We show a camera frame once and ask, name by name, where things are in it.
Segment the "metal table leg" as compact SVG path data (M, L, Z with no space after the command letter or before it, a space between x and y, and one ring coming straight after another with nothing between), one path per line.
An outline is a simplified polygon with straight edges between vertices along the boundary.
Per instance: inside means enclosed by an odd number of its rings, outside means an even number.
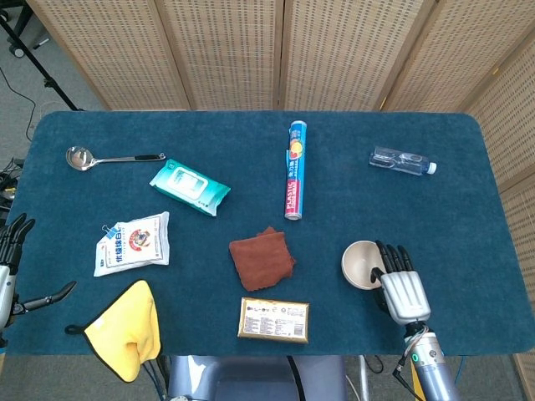
M360 400L369 401L367 365L364 355L359 355Z

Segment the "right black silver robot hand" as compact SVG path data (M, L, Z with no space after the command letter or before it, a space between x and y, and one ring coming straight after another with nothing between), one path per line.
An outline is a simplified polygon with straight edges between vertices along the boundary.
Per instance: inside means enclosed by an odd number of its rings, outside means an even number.
M427 322L431 307L409 252L403 246L394 247L382 241L375 245L384 269L374 266L369 278L380 284L390 317L401 326Z

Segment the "gold wrapped tissue pack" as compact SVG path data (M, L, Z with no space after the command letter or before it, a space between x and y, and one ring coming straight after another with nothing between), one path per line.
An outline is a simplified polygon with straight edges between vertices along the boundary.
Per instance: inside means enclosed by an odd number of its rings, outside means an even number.
M308 343L309 304L243 297L237 329L239 338Z

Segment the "wicker folding screen panel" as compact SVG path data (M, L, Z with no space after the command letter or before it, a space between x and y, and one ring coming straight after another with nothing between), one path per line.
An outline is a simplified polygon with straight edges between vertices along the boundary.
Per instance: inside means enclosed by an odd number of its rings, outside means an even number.
M439 0L384 110L461 110L533 28L535 0Z
M155 0L191 109L275 109L285 0Z
M535 317L535 164L498 189ZM515 354L514 361L528 401L535 401L535 346Z
M27 2L107 109L191 107L155 0Z
M436 0L284 0L279 106L378 109Z
M535 196L535 39L468 109L481 126L498 191Z

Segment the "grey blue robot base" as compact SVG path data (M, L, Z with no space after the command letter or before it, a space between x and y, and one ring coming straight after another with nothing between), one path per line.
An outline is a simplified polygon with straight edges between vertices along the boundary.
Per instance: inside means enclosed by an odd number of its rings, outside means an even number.
M171 398L183 401L347 401L341 356L173 356Z

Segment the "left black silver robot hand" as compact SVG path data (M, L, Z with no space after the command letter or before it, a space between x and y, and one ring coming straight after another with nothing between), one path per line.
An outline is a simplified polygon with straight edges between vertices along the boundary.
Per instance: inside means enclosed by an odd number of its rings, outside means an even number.
M27 214L22 213L10 224L0 227L0 336L16 316L62 301L77 285L76 281L71 281L51 295L19 301L16 282L23 243L34 225L35 220L28 219Z

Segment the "blue table cloth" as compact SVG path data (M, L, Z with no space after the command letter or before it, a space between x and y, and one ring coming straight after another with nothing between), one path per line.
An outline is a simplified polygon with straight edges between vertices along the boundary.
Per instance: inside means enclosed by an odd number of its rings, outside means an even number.
M284 217L290 124L307 124L303 216ZM98 159L164 153L165 160L79 171L73 146ZM423 155L434 175L369 164L375 147ZM150 186L176 160L231 188L215 217ZM113 226L170 213L168 266L94 277L95 249ZM173 355L398 354L403 329L352 287L341 258L355 241L403 246L449 355L523 353L535 317L479 124L467 114L371 112L55 112L35 130L10 217L35 220L16 288L42 297L76 281L53 306L17 317L12 355L87 354L64 332L97 317L132 282L154 294L165 353ZM290 278L258 297L309 304L308 343L237 336L246 296L228 246L267 227L285 233Z

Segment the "black tripod stand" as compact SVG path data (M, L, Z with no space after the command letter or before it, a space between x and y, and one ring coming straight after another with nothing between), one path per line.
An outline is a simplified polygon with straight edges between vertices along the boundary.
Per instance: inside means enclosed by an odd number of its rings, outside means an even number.
M40 72L43 76L43 84L45 88L51 88L55 93L63 100L63 102L73 111L83 111L83 109L78 108L70 97L60 88L56 80L48 73L46 68L36 59L36 57L31 53L28 47L23 43L20 37L12 30L8 23L0 17L0 26L8 34L9 38L14 42L15 47L18 48L24 56L33 64L33 66Z

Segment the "white sugar bag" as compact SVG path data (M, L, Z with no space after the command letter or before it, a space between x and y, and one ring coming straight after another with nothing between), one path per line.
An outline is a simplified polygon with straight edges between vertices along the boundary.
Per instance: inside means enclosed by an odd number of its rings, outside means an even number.
M170 213L120 221L120 232L112 239L106 234L95 249L94 277L102 277L149 265L168 266L170 244L168 222Z

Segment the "blue plastic food wrap roll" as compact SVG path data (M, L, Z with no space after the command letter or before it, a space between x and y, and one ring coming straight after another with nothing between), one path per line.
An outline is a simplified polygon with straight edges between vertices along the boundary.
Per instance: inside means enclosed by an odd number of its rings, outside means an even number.
M290 124L288 134L284 217L290 221L297 221L303 216L307 124L302 120L293 121Z

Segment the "green wet wipes pack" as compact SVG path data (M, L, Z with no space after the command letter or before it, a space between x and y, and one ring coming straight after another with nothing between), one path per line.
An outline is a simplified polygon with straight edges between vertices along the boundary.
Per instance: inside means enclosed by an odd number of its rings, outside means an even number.
M150 181L160 193L215 217L217 207L231 188L213 180L182 163L168 159Z

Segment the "brown folded cloth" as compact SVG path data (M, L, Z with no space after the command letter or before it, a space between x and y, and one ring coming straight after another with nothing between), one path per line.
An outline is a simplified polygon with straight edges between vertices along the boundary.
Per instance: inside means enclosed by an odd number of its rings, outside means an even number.
M269 226L254 237L229 244L237 274L248 292L274 287L290 278L296 260L289 252L283 231Z

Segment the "black office chair base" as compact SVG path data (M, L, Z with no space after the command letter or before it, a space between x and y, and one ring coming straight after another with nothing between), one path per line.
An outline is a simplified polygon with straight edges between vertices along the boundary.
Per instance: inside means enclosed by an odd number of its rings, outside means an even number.
M33 10L30 8L26 0L0 0L0 18L6 23L10 20L7 9L8 8L21 8L21 12L18 16L18 20L13 27L13 33L18 38L24 29L27 27L30 18L34 15ZM24 50L18 45L18 42L12 38L11 34L8 34L8 42L10 43L9 52L16 58L22 58L25 55Z

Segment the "yellow cloth black trim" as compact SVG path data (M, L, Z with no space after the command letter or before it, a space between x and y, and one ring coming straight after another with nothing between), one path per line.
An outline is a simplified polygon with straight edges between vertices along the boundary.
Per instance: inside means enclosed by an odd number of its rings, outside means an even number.
M147 281L131 283L91 322L68 325L68 335L81 335L95 356L120 380L131 383L141 365L161 354L155 299Z

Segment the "clear plastic water bottle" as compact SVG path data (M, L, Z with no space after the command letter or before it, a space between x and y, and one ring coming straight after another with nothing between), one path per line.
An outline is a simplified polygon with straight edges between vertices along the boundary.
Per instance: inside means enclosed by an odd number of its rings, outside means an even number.
M410 175L434 175L437 163L423 155L376 146L369 155L369 164Z

